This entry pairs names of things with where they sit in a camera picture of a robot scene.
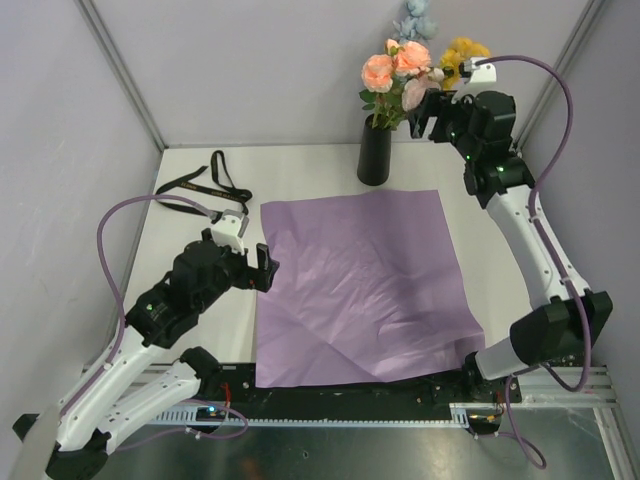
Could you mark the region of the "pale pink flower stem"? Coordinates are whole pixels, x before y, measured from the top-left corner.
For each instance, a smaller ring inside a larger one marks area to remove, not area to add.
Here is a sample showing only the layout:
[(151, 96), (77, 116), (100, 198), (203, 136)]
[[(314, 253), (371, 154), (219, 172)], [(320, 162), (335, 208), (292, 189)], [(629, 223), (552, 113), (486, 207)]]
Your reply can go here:
[(440, 90), (444, 79), (445, 74), (442, 69), (432, 68), (409, 80), (404, 86), (401, 98), (404, 112), (408, 113), (416, 109), (428, 90)]

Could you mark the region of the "pink rose flower stem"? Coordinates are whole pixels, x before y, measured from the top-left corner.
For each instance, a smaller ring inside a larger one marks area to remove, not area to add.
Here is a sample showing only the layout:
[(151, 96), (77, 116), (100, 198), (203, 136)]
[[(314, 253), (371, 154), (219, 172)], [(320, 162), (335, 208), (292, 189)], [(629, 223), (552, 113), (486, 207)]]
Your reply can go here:
[(373, 127), (396, 130), (407, 118), (402, 108), (405, 84), (432, 69), (431, 55), (421, 43), (385, 42), (382, 54), (372, 55), (361, 69), (364, 89), (359, 92), (363, 109), (370, 111)]

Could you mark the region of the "yellow artificial flower stem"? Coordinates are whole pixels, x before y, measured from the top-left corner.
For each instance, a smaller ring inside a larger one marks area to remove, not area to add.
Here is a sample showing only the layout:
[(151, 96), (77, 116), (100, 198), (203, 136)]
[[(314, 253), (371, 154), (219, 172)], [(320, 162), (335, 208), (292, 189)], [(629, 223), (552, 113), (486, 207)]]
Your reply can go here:
[(491, 56), (490, 50), (483, 44), (472, 41), (467, 37), (454, 38), (440, 57), (439, 68), (444, 72), (444, 79), (440, 81), (443, 90), (452, 90), (461, 79), (460, 65), (472, 57)]

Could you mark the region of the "blue artificial flower stem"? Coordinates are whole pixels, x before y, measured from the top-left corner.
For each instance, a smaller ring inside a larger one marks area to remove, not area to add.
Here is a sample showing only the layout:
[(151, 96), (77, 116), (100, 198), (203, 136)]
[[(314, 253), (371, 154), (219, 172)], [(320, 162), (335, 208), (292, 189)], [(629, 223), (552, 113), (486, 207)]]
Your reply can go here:
[(401, 21), (393, 22), (393, 38), (400, 43), (414, 41), (427, 45), (438, 32), (438, 24), (430, 15), (431, 1), (406, 0), (404, 6), (407, 15)]

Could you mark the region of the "pink paper flower bouquet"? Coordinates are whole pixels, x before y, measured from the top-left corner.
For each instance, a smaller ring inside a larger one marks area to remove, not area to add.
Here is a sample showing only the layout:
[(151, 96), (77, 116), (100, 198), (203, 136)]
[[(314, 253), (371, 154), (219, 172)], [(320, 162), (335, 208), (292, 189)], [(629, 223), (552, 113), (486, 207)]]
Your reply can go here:
[(270, 202), (261, 221), (279, 269), (257, 300), (259, 387), (398, 381), (484, 348), (436, 191)]

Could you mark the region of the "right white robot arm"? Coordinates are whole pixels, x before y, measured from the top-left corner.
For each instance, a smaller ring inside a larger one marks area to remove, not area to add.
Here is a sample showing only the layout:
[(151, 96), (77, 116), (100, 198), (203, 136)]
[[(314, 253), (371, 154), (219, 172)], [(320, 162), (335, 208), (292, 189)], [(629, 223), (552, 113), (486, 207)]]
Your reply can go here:
[(612, 313), (606, 292), (595, 292), (573, 267), (549, 225), (535, 180), (512, 147), (514, 99), (484, 91), (475, 96), (428, 90), (410, 113), (411, 135), (449, 143), (465, 162), (464, 183), (502, 232), (524, 278), (531, 312), (515, 321), (506, 339), (472, 358), (461, 376), (463, 393), (484, 401), (497, 379), (525, 373), (592, 348)]

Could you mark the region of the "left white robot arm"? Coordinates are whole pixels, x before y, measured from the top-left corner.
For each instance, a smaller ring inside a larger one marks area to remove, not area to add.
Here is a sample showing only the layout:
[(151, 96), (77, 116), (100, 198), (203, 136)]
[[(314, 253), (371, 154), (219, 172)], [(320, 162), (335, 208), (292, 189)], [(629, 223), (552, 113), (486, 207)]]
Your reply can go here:
[(45, 412), (16, 420), (22, 450), (11, 478), (92, 479), (156, 415), (184, 400), (214, 397), (222, 366), (202, 347), (185, 350), (136, 392), (127, 389), (227, 291), (270, 289), (279, 264), (265, 244), (256, 246), (256, 255), (250, 266), (242, 247), (209, 237), (187, 245), (171, 270), (140, 295), (78, 384)]

